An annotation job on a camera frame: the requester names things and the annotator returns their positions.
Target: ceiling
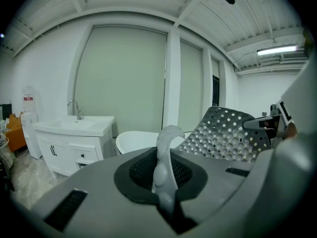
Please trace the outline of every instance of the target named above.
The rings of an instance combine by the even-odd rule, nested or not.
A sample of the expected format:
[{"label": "ceiling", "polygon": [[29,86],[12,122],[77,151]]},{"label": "ceiling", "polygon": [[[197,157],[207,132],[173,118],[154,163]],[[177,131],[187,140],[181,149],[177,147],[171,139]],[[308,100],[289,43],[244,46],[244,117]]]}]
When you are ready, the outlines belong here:
[{"label": "ceiling", "polygon": [[103,11],[146,13],[185,26],[237,61],[238,74],[298,73],[306,60],[302,50],[283,56],[256,53],[304,45],[300,18],[286,0],[236,0],[234,5],[225,0],[26,0],[6,30],[2,49],[15,56],[52,27]]}]

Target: white pillar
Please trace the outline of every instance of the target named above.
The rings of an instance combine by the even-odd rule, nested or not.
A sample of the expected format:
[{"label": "white pillar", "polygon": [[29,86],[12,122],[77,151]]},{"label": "white pillar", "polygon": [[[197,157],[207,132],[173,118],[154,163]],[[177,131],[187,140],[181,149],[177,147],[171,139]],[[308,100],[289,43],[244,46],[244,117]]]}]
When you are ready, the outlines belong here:
[{"label": "white pillar", "polygon": [[163,127],[177,125],[178,123],[180,73],[179,31],[172,28],[167,35]]},{"label": "white pillar", "polygon": [[203,48],[203,106],[202,118],[207,112],[208,108],[212,106],[212,63],[211,55],[208,48]]},{"label": "white pillar", "polygon": [[227,108],[227,91],[226,85],[228,80],[228,73],[226,72],[224,61],[219,61],[219,106]]}]

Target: cabinet handle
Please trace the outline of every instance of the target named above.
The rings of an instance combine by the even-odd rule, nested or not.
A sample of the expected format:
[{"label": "cabinet handle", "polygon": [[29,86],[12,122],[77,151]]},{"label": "cabinet handle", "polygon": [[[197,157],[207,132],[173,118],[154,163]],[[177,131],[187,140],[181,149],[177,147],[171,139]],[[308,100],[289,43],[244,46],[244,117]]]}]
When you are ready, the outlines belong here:
[{"label": "cabinet handle", "polygon": [[53,154],[54,154],[55,156],[57,156],[57,154],[55,153],[55,150],[54,150],[54,146],[53,146]]}]

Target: cabinet door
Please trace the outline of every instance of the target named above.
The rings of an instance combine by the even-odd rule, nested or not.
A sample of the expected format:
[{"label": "cabinet door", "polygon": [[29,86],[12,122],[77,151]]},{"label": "cabinet door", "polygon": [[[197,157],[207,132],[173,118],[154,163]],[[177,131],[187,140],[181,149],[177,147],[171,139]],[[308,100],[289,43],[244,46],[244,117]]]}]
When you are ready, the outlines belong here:
[{"label": "cabinet door", "polygon": [[64,172],[63,175],[70,176],[78,170],[68,144],[53,142],[53,153],[57,155],[59,167]]},{"label": "cabinet door", "polygon": [[49,167],[49,169],[61,174],[62,170],[60,168],[59,157],[54,155],[53,153],[52,141],[46,138],[38,137],[38,143],[39,143],[42,155],[44,157],[44,160],[47,166]]},{"label": "cabinet door", "polygon": [[78,170],[68,144],[38,137],[41,152],[48,167],[60,174],[70,176]]}]

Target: orange chair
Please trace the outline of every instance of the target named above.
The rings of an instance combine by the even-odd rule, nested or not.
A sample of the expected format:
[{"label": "orange chair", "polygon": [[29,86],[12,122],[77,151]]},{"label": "orange chair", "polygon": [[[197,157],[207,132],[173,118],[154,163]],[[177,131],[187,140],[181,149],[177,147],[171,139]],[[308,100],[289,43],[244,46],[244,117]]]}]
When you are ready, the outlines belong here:
[{"label": "orange chair", "polygon": [[8,147],[13,153],[19,148],[26,146],[22,123],[21,123],[21,114],[19,118],[16,118],[15,115],[10,115],[9,123],[6,128],[11,129],[5,133],[5,137],[9,139]]}]

